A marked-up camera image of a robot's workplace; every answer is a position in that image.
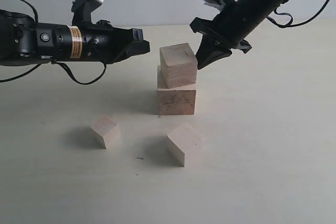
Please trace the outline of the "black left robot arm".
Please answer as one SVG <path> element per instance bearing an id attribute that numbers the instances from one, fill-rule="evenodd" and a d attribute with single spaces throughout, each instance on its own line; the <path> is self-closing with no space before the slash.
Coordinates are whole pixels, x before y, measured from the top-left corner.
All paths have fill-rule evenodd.
<path id="1" fill-rule="evenodd" d="M 56 62 L 103 62 L 108 65 L 147 54 L 150 44 L 137 28 L 113 27 L 109 21 L 74 26 L 36 23 L 26 14 L 1 11 L 1 65 Z"/>

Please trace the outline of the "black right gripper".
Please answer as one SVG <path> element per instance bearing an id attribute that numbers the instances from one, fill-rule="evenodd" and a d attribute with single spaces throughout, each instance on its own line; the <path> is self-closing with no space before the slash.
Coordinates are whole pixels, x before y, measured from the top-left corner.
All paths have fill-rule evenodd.
<path id="1" fill-rule="evenodd" d="M 231 56 L 231 49 L 245 54 L 251 50 L 251 45 L 245 40 L 251 32 L 251 24 L 234 8 L 220 12 L 212 20 L 196 17 L 190 28 L 203 35 L 196 53 L 198 70 Z"/>

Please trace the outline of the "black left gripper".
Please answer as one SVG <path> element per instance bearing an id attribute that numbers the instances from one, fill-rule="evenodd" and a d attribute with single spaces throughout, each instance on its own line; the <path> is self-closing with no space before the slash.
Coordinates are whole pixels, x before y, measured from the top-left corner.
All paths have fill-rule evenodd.
<path id="1" fill-rule="evenodd" d="M 107 21 L 81 26 L 39 23 L 36 39 L 36 55 L 52 62 L 112 64 L 150 52 L 142 29 L 114 28 Z"/>

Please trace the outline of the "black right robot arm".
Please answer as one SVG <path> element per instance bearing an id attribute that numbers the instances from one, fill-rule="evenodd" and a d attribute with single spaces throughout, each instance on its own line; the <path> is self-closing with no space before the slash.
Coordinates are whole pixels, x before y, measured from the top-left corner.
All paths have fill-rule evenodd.
<path id="1" fill-rule="evenodd" d="M 265 19 L 279 28 L 294 27 L 292 21 L 278 24 L 270 17 L 289 0 L 203 0 L 205 5 L 219 10 L 212 20 L 196 17 L 190 24 L 194 33 L 203 35 L 195 54 L 197 68 L 229 57 L 234 49 L 248 53 L 251 45 L 246 37 Z"/>

